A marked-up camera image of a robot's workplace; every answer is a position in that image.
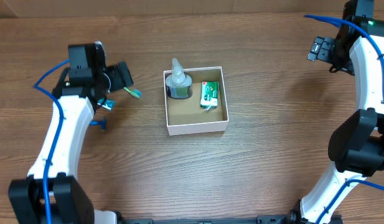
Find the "green soap bar pack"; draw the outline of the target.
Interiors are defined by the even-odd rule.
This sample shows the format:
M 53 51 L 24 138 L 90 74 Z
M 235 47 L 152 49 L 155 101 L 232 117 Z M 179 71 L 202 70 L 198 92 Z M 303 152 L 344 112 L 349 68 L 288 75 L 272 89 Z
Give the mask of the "green soap bar pack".
M 202 82 L 200 107 L 205 111 L 218 106 L 219 84 L 218 82 Z

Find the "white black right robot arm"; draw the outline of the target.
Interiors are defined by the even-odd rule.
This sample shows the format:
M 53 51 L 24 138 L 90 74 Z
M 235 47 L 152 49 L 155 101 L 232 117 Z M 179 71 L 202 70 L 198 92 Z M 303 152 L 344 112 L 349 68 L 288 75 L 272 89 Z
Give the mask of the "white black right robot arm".
M 355 78 L 355 112 L 331 135 L 330 164 L 283 223 L 342 223 L 336 208 L 358 184 L 384 170 L 384 21 L 371 0 L 348 1 L 342 18 L 312 18 L 339 28 L 335 38 L 316 37 L 307 56 Z

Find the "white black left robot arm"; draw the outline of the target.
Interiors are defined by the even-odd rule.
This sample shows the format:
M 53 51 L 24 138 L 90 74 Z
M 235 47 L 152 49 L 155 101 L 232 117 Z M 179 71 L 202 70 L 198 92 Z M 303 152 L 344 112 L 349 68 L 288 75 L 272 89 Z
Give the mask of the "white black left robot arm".
M 106 103 L 105 96 L 86 92 L 102 87 L 107 94 L 133 85 L 133 80 L 125 62 L 84 80 L 75 78 L 75 72 L 76 68 L 65 68 L 52 91 L 34 85 L 53 101 L 53 110 L 42 149 L 27 178 L 12 180 L 8 189 L 19 223 L 124 223 L 120 212 L 93 207 L 78 183 L 77 172 L 88 127 L 105 127 L 105 121 L 93 120 L 96 109 Z

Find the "teal white toothpaste tube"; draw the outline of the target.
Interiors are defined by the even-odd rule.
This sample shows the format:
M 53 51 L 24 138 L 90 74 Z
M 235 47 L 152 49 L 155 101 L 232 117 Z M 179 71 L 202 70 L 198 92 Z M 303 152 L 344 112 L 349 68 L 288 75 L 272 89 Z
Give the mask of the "teal white toothpaste tube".
M 102 98 L 98 101 L 97 108 L 104 108 L 108 111 L 111 111 L 115 106 L 115 102 L 113 100 L 108 100 L 107 98 Z

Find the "green white toothbrush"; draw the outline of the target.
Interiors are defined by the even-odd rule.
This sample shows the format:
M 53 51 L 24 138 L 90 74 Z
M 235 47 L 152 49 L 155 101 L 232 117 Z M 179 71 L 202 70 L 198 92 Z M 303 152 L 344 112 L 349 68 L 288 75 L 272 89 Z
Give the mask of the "green white toothbrush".
M 142 92 L 137 89 L 130 90 L 129 88 L 124 87 L 124 90 L 135 98 L 140 98 L 142 96 Z

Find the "blue disposable razor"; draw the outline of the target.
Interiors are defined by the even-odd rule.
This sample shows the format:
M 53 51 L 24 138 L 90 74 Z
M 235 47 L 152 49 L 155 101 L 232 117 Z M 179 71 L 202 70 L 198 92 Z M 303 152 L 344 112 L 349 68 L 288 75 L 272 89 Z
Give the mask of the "blue disposable razor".
M 89 126 L 100 126 L 101 130 L 104 131 L 106 129 L 106 118 L 90 121 Z

